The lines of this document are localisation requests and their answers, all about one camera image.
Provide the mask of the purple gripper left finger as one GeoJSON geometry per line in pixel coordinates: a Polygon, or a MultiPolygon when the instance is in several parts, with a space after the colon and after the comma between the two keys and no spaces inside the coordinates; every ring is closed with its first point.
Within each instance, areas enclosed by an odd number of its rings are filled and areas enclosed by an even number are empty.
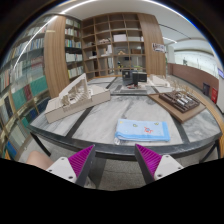
{"type": "Polygon", "coordinates": [[[86,183],[95,154],[94,145],[91,145],[69,158],[60,157],[47,171],[83,187],[86,183]]]}

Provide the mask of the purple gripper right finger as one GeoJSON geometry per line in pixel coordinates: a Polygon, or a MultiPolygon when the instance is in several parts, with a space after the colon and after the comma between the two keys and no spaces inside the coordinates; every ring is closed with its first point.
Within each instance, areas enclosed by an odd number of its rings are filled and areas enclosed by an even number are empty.
{"type": "Polygon", "coordinates": [[[139,144],[135,145],[134,153],[146,184],[183,169],[172,156],[160,155],[139,144]]]}

